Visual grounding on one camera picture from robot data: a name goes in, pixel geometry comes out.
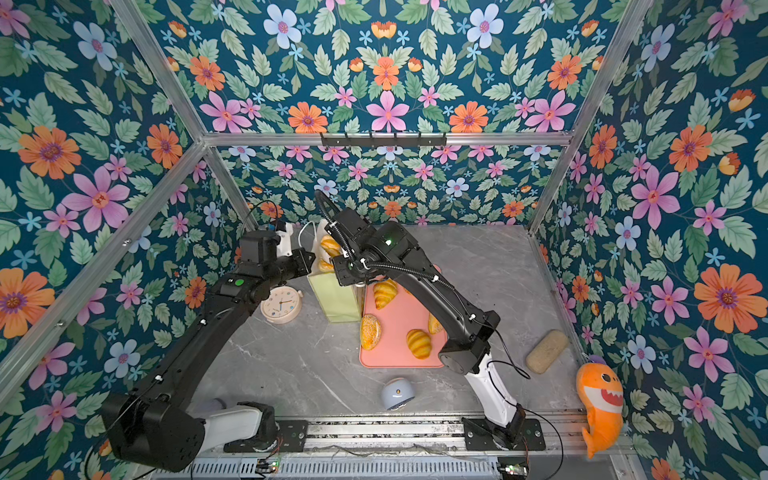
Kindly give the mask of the yellow twisted bread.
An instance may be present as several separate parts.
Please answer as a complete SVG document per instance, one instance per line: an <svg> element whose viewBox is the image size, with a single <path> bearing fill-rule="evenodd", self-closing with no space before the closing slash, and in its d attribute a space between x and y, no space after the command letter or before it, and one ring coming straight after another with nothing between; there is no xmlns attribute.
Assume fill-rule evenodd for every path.
<svg viewBox="0 0 768 480"><path fill-rule="evenodd" d="M319 260L319 270L321 272L333 272L333 260L342 255L340 244L330 235L324 235L320 239L319 247L322 250Z"/></svg>

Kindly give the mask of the green painted paper bag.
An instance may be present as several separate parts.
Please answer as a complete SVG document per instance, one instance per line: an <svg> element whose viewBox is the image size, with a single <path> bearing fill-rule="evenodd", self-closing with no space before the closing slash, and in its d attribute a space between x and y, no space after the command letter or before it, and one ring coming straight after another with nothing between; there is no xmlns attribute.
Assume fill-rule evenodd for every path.
<svg viewBox="0 0 768 480"><path fill-rule="evenodd" d="M311 251L315 262L308 276L309 284L329 323L357 323L362 318L364 295L356 286L341 286L332 270L332 257L322 246L328 236L326 220L320 220L314 228L315 237Z"/></svg>

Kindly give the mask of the large sesame bread loaf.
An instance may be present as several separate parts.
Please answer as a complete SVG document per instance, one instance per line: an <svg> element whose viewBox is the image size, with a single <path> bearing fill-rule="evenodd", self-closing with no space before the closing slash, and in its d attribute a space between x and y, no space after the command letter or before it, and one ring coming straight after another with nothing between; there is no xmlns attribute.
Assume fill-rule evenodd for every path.
<svg viewBox="0 0 768 480"><path fill-rule="evenodd" d="M444 331L442 324L432 314L429 314L427 328L430 335L437 335Z"/></svg>

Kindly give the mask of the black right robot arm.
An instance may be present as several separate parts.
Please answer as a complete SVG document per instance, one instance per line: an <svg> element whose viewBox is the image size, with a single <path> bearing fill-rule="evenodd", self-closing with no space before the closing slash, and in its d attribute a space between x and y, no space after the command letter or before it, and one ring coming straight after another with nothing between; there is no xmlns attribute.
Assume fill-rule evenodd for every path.
<svg viewBox="0 0 768 480"><path fill-rule="evenodd" d="M486 430L506 448L522 438L526 409L499 378L490 340L499 315L467 300L429 260L416 238L397 222L372 225L356 211L339 208L320 190L315 202L327 221L325 230L341 246L332 260L340 285L392 279L436 317L448 339L438 353L443 365L461 374L479 399Z"/></svg>

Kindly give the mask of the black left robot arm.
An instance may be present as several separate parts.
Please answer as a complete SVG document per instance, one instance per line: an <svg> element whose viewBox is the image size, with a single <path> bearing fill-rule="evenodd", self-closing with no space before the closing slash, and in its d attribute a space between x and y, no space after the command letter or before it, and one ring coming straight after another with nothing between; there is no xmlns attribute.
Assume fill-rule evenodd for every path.
<svg viewBox="0 0 768 480"><path fill-rule="evenodd" d="M272 291L311 272L316 256L304 248L280 255L280 236L253 231L240 240L241 260L209 289L193 324L159 365L100 409L113 454L120 460L180 472L199 453L228 444L259 451L278 443L274 409L245 402L204 417L187 408L230 337Z"/></svg>

